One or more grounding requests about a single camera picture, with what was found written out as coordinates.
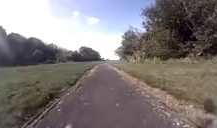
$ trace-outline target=paved path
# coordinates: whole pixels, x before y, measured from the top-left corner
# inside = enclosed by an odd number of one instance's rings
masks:
[[[101,65],[35,128],[175,128],[152,110],[117,72]]]

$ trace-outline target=cloud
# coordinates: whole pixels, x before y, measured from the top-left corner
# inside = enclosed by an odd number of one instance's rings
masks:
[[[97,23],[99,23],[99,21],[100,21],[100,19],[98,19],[98,18],[95,18],[95,17],[90,17],[90,18],[88,18],[87,19],[88,20],[88,23],[89,24],[97,24]]]
[[[79,12],[79,11],[74,11],[74,12],[73,12],[73,16],[74,16],[74,17],[77,17],[77,16],[79,16],[79,15],[80,15],[80,12]]]
[[[114,50],[120,45],[121,34],[91,30],[81,24],[85,21],[76,18],[80,14],[78,11],[66,17],[58,17],[59,13],[54,15],[54,12],[59,8],[50,2],[51,0],[0,0],[0,26],[7,33],[16,32],[27,38],[37,37],[69,50],[88,46],[99,51],[104,58],[118,58],[114,55]],[[100,20],[91,17],[86,21],[96,24]]]

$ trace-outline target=asphalt road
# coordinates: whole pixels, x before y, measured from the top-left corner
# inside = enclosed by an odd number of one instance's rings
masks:
[[[35,128],[175,128],[137,96],[117,72],[101,65]]]

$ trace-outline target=dirt edge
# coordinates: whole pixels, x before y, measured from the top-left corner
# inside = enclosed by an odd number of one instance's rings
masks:
[[[136,87],[137,91],[147,99],[156,111],[161,113],[164,118],[170,118],[173,125],[183,128],[217,128],[217,116],[205,113],[202,109],[195,108],[193,103],[179,100],[158,88],[152,88],[143,81],[130,76],[109,64],[107,66],[115,70],[123,80]]]
[[[94,66],[91,70],[83,74],[71,88],[69,88],[67,91],[65,91],[64,94],[61,95],[60,98],[51,101],[42,111],[40,111],[29,121],[27,121],[21,128],[33,128],[34,126],[36,126],[37,123],[42,120],[47,115],[47,113],[49,113],[50,110],[52,110],[64,97],[72,96],[73,94],[78,92],[82,83],[96,72],[98,66],[99,65]]]

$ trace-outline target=grass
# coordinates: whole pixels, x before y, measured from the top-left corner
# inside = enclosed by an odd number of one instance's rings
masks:
[[[49,101],[102,62],[0,68],[0,128],[19,128]]]
[[[114,66],[149,86],[165,90],[179,99],[192,101],[199,107],[206,99],[214,100],[217,105],[217,61],[186,62],[122,62]]]

